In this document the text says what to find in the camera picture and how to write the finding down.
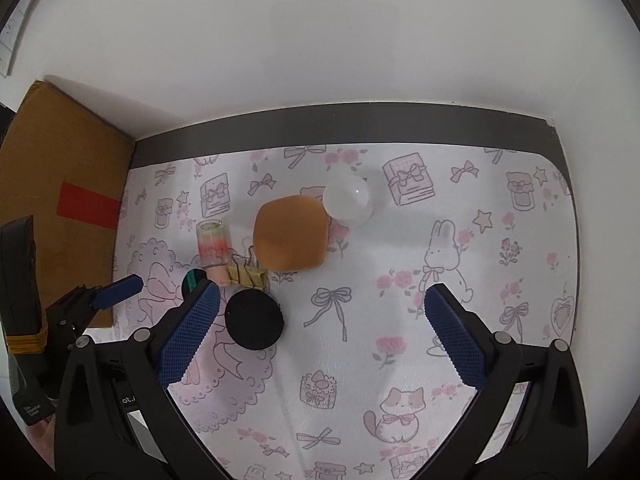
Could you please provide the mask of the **person left hand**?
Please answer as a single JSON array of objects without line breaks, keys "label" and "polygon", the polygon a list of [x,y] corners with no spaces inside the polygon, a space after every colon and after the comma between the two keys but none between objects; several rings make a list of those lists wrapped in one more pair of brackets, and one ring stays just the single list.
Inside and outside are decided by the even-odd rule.
[{"label": "person left hand", "polygon": [[51,415],[35,425],[26,427],[27,439],[40,457],[52,468],[54,463],[55,416]]}]

